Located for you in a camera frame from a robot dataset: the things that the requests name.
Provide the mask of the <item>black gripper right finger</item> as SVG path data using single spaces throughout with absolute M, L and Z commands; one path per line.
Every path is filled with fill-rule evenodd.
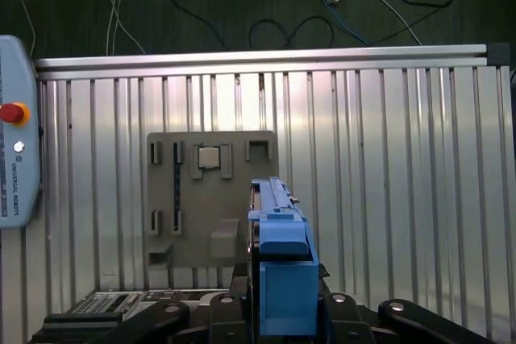
M 323 264 L 318 275 L 317 343 L 491 343 L 411 301 L 384 300 L 372 310 L 348 294 L 331 292 Z

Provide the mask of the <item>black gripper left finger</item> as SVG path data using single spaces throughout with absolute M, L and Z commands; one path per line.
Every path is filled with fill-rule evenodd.
M 191 309 L 182 301 L 157 302 L 95 338 L 96 343 L 253 343 L 248 268 L 237 263 L 230 288 Z

